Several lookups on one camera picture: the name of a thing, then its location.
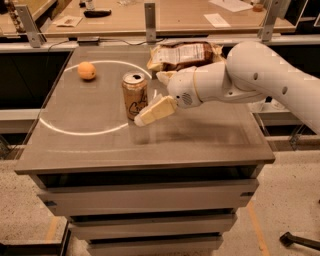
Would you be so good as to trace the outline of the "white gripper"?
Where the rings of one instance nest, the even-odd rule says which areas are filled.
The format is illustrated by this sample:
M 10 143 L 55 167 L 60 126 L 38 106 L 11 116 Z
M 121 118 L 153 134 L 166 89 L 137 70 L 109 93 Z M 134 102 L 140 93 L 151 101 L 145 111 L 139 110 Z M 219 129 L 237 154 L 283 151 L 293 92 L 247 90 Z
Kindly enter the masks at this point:
M 202 102 L 195 88 L 194 75 L 195 68 L 182 69 L 178 72 L 157 72 L 157 79 L 167 86 L 170 96 L 157 95 L 134 118 L 134 123 L 139 127 L 149 125 L 172 115 L 176 111 L 177 105 L 181 108 L 200 106 Z

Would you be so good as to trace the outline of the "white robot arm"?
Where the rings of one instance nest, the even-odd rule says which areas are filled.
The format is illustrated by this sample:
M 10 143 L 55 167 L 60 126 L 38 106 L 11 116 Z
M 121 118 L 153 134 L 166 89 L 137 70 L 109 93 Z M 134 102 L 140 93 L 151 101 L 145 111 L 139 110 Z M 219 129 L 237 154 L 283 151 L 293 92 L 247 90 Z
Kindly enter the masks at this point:
M 289 64 L 268 46 L 252 41 L 235 45 L 227 58 L 177 72 L 159 72 L 168 94 L 158 95 L 134 118 L 138 126 L 204 102 L 257 102 L 271 97 L 320 134 L 320 79 Z

